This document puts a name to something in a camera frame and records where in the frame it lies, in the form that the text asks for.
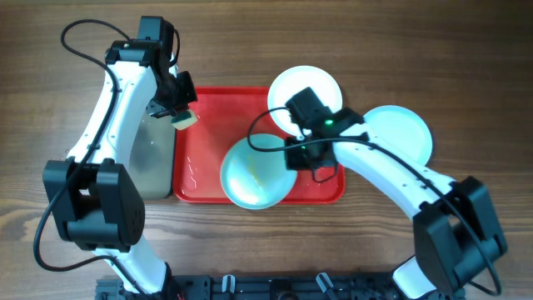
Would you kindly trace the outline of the green yellow sponge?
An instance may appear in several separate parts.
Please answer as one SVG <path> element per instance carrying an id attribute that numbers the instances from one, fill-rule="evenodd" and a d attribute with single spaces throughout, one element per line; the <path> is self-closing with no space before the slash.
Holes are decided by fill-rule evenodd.
<path id="1" fill-rule="evenodd" d="M 184 130 L 197 122 L 197 115 L 191 110 L 179 112 L 171 120 L 171 125 L 178 131 Z"/>

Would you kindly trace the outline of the light blue plate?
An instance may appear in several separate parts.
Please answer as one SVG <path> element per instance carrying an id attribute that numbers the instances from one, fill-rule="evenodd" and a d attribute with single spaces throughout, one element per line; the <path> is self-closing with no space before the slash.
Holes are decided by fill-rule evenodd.
<path id="1" fill-rule="evenodd" d="M 284 145 L 278 136 L 258 133 L 243 138 L 230 148 L 222 160 L 222 190 L 237 206 L 261 210 L 277 205 L 292 190 L 297 172 L 286 168 L 283 152 L 258 152 L 258 148 Z"/>
<path id="2" fill-rule="evenodd" d="M 408 108 L 396 105 L 375 107 L 364 115 L 379 138 L 385 139 L 420 165 L 430 161 L 433 140 L 425 121 Z"/>

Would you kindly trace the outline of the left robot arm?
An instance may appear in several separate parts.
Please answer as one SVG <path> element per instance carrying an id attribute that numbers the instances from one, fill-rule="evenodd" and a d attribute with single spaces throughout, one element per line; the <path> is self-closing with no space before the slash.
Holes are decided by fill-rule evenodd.
<path id="1" fill-rule="evenodd" d="M 107 261 L 126 290 L 146 299 L 178 299 L 182 293 L 167 263 L 143 237 L 145 205 L 128 169 L 144 116 L 169 117 L 177 130 L 197 120 L 189 108 L 197 95 L 188 72 L 177 71 L 172 43 L 116 41 L 107 50 L 105 84 L 82 137 L 64 161 L 49 161 L 43 183 L 49 205 L 37 227 L 34 257 L 41 268 L 42 231 L 53 218 L 60 238 Z"/>

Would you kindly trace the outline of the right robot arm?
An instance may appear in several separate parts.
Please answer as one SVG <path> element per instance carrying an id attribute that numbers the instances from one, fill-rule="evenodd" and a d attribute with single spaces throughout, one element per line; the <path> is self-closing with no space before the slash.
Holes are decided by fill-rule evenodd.
<path id="1" fill-rule="evenodd" d="M 494 262 L 506 253 L 507 244 L 481 181 L 456 181 L 419 164 L 379 138 L 350 108 L 291 107 L 289 113 L 299 133 L 311 132 L 289 142 L 289 153 L 302 156 L 306 165 L 328 161 L 351 169 L 412 221 L 415 254 L 391 275 L 404 297 L 454 296 L 465 285 L 501 295 Z"/>

